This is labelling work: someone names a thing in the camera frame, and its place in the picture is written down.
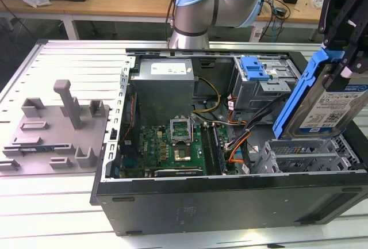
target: aluminum workbench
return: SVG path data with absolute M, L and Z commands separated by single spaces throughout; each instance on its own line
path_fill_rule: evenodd
M 211 43 L 212 48 L 300 51 L 309 59 L 317 44 Z M 163 42 L 49 41 L 35 45 L 0 93 L 0 147 L 9 142 L 22 116 L 26 97 L 60 105 L 52 92 L 56 79 L 67 78 L 80 104 L 100 98 L 113 107 L 118 62 L 125 48 L 165 48 Z M 43 65 L 34 66 L 35 60 Z M 89 60 L 100 60 L 93 66 Z M 70 61 L 78 61 L 71 66 Z M 364 115 L 355 119 L 365 135 Z M 367 248 L 368 200 L 327 225 L 117 237 L 101 207 L 89 204 L 93 174 L 58 177 L 0 178 L 0 248 Z

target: ram slot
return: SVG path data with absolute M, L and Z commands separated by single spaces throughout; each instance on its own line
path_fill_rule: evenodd
M 218 155 L 218 144 L 216 146 L 216 136 L 213 127 L 207 127 L 201 125 L 201 139 L 202 139 L 202 149 L 206 164 L 206 174 L 207 175 L 221 175 L 221 168 L 219 165 L 219 155 Z

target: blue tab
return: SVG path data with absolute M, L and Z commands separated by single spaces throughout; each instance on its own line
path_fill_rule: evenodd
M 240 61 L 249 81 L 268 81 L 270 79 L 255 56 L 243 56 Z

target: yellow cable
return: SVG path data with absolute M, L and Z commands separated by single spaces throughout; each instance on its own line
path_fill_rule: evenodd
M 192 110 L 191 112 L 192 113 L 206 113 L 206 112 L 210 112 L 212 110 L 215 110 L 219 106 L 220 100 L 221 100 L 221 95 L 220 95 L 219 91 L 217 91 L 217 89 L 207 79 L 201 78 L 201 77 L 199 77 L 199 79 L 202 79 L 203 81 L 205 81 L 216 92 L 216 94 L 217 94 L 217 102 L 216 102 L 216 104 L 215 104 L 214 107 L 207 108 L 207 109 L 200 109 L 200 110 Z

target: label sticker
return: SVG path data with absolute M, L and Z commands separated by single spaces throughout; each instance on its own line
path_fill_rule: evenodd
M 186 75 L 185 63 L 152 63 L 151 75 Z
M 249 174 L 250 172 L 249 168 L 245 164 L 242 165 L 241 169 L 244 171 L 245 174 Z
M 21 148 L 21 151 L 37 151 L 35 148 Z
M 258 150 L 258 146 L 257 145 L 253 146 L 252 149 L 249 150 L 249 153 L 258 153 L 258 152 L 259 152 L 259 150 Z
M 266 70 L 266 73 L 270 74 L 270 75 L 277 75 L 277 72 L 274 69 L 268 69 L 268 70 Z
M 229 110 L 234 110 L 234 102 L 233 101 L 229 101 L 228 105 L 229 105 Z
M 364 95 L 365 90 L 365 85 L 348 85 L 342 92 L 323 92 L 300 128 L 311 128 L 309 132 L 319 132 L 320 128 L 335 127 L 350 110 L 351 102 Z

